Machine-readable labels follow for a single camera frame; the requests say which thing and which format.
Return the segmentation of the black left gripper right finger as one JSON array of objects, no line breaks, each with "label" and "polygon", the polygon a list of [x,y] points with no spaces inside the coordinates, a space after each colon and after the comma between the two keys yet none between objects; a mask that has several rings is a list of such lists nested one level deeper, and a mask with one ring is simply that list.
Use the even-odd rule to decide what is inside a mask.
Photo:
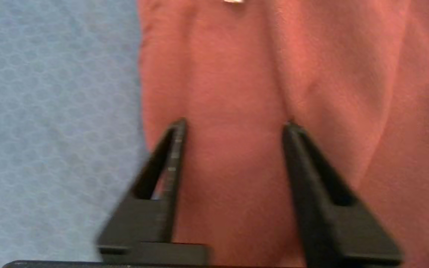
[{"label": "black left gripper right finger", "polygon": [[282,144],[307,267],[400,267],[401,248],[329,163],[308,132],[287,122]]}]

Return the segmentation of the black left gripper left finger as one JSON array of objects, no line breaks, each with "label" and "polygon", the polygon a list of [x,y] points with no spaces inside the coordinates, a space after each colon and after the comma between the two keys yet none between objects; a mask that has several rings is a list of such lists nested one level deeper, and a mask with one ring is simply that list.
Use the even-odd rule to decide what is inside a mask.
[{"label": "black left gripper left finger", "polygon": [[207,266],[202,244],[173,242],[187,122],[169,125],[103,227],[96,245],[103,262],[136,266]]}]

